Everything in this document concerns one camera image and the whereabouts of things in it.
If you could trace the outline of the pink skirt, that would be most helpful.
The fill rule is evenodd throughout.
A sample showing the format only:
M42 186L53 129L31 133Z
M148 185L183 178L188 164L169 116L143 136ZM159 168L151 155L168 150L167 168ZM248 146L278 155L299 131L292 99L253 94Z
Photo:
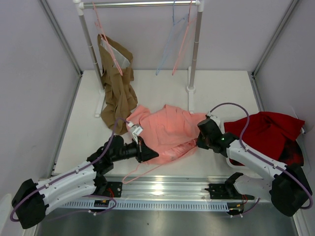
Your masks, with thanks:
M197 124L205 116L205 113L191 114L171 105L164 105L162 109L152 113L148 108L139 105L127 121L143 128L140 136L149 148L158 153L158 157L146 163L160 165L196 152L199 135Z

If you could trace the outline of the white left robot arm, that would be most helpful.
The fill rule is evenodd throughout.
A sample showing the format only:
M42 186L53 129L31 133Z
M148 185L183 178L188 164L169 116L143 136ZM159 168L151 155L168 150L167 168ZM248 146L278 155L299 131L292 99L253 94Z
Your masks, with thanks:
M29 229L63 204L85 196L103 196L108 184L105 174L115 162L135 158L143 163L158 156L141 137L127 144L122 136L113 135L75 168L38 182L25 180L11 202L10 220Z

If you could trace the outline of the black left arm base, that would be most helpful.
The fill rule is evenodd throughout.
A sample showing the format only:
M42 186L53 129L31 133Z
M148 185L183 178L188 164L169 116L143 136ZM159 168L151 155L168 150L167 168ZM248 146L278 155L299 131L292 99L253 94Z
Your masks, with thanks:
M97 176L94 179L95 191L93 195L110 198L120 198L122 196L123 183L118 181L108 181L105 176Z

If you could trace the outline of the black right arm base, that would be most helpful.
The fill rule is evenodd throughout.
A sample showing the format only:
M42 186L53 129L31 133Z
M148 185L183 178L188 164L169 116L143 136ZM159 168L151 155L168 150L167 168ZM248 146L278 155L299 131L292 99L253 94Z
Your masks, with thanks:
M255 199L255 197L252 195L240 194L234 187L236 180L243 176L243 173L236 172L231 175L224 183L209 183L207 188L204 189L209 193L210 199L212 200L241 200L240 203L227 204L227 214L231 218L243 217L244 214L249 211L245 210L245 204L248 202L248 200Z

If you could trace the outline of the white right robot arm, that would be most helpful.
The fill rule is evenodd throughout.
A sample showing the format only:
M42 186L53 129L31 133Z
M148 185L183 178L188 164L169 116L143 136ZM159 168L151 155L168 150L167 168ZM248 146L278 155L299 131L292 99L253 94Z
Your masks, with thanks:
M200 133L198 146L233 159L259 175L253 178L235 172L224 183L229 198L250 195L270 201L286 216L300 209L310 209L314 202L312 190L301 166L276 161L248 146L230 132L222 133L212 118L197 125Z

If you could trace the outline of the tan brown skirt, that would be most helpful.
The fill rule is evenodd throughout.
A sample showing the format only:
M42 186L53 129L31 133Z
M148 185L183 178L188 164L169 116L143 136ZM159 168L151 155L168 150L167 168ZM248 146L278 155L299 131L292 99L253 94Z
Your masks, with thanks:
M126 119L131 111L137 107L137 96L130 82L134 80L132 66L121 68L122 73L114 67L114 61L110 53L101 45L102 36L97 36L97 44L102 63L101 81L105 88L106 107L101 112L101 118L106 126L115 130L118 135L127 133L127 127L124 121L119 120L117 126L114 126L118 118Z

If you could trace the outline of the pink hanger holding tan skirt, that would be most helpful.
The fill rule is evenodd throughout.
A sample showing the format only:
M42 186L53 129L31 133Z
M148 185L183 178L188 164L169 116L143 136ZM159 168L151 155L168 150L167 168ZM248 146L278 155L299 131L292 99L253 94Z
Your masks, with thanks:
M95 25L99 29L99 32L100 32L102 40L105 41L105 45L106 45L107 51L110 54L110 56L111 56L111 58L112 58L112 60L114 62L114 65L116 66L116 68L118 69L120 75L122 76L123 75L122 69L121 69L119 63L117 62L116 57L114 55L114 51L112 49L112 46L109 44L108 39L107 39L107 37L105 35L105 31L104 31L104 29L102 27L102 24L101 24L101 21L99 19L99 15L98 15L98 11L97 11L96 5L95 5L94 2L92 2L92 5L93 5L93 10L94 10L94 12L96 14L96 23L95 23Z

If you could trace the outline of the red garment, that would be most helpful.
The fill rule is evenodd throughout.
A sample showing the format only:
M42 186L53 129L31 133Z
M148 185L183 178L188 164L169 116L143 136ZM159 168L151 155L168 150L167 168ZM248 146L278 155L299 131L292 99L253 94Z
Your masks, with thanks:
M242 141L264 155L287 165L304 166L304 157L297 138L303 120L274 112L250 115Z

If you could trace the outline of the white garment rack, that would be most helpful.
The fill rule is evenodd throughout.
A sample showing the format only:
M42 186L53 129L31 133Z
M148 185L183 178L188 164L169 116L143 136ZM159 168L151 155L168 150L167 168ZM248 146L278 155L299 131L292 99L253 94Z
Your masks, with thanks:
M175 3L176 5L189 5L190 0L181 0ZM100 68L96 59L95 51L93 48L93 44L91 41L91 37L88 31L88 27L86 24L86 20L84 17L83 10L85 9L93 9L92 2L82 2L80 0L74 0L75 8L77 10L79 20L81 23L81 27L84 33L84 37L86 39L86 43L89 48L89 52L91 55L91 59L93 61L94 70L96 72L98 81L101 82L101 73ZM109 3L109 2L97 2L95 3L96 8L122 8L122 7L146 7L146 6L172 6L173 1L143 1L143 2L117 2L117 3ZM197 55L198 55L198 47L199 47L199 38L201 32L201 22L202 22L202 14L204 10L204 1L203 0L192 0L192 5L197 7L197 20L195 25L195 34L194 34L194 44L193 44L193 53L192 53L192 61L191 66L188 68L188 85L186 88L188 94L188 111L193 114L194 113L194 94L195 94L195 73L196 73L196 63L197 63Z

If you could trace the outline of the aluminium mounting rail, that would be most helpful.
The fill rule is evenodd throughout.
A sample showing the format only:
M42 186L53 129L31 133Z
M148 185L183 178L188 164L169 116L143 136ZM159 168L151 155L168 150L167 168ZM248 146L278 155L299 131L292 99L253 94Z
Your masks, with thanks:
M43 190L55 190L55 197L60 198L62 194L70 194L74 190L80 193L71 199L94 197L97 199L105 199L109 197L93 195L95 191L94 179L95 173L87 172L69 172L58 176L42 179L35 183L36 188L43 194ZM106 178L108 181L122 182L122 177L110 176ZM123 198L197 198L207 188L209 183L224 183L227 177L140 177L139 179L123 184Z

